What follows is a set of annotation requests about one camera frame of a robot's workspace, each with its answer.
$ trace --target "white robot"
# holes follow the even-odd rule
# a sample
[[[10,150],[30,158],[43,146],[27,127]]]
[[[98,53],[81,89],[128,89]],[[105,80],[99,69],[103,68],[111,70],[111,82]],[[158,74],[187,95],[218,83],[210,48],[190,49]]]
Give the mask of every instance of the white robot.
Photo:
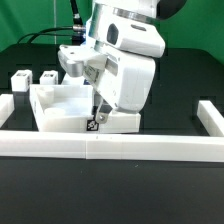
[[[139,111],[155,73],[152,57],[161,57],[165,49],[152,25],[159,1],[96,0],[86,45],[60,46],[58,56],[67,75],[83,76],[94,89],[93,114],[99,125],[116,114],[122,126],[124,117],[119,115],[126,114],[139,128]]]

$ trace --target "black cable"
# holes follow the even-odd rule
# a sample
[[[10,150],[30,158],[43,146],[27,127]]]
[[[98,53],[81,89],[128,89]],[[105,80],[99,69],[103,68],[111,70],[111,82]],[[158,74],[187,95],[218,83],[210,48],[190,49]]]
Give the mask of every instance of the black cable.
[[[19,44],[23,39],[25,39],[28,36],[34,36],[37,35],[38,36],[63,36],[63,37],[72,37],[72,35],[68,35],[68,34],[54,34],[54,33],[29,33],[25,36],[22,36],[18,41],[17,44]]]
[[[79,10],[78,10],[76,0],[70,0],[70,3],[71,3],[71,6],[72,6],[74,24],[83,25],[82,18],[79,14]]]
[[[61,31],[61,30],[72,30],[72,26],[62,26],[62,27],[54,27],[54,28],[49,28],[49,29],[45,29],[45,30],[41,30],[40,32],[38,32],[36,35],[33,35],[33,37],[31,37],[27,43],[32,43],[39,35],[40,33],[48,33],[48,32],[52,32],[52,31]]]

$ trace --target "white block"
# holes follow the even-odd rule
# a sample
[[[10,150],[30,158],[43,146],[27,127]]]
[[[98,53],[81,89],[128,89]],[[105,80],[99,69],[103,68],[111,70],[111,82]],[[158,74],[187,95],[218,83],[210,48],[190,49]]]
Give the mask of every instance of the white block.
[[[12,94],[2,94],[0,96],[0,127],[6,122],[14,111],[14,100]]]
[[[199,101],[197,116],[210,136],[224,137],[224,118],[210,101]]]
[[[33,73],[30,70],[18,70],[11,78],[13,92],[27,92],[33,83]]]
[[[57,71],[45,71],[40,77],[41,85],[57,85],[58,84],[58,72]]]
[[[0,131],[0,156],[224,162],[224,138]]]

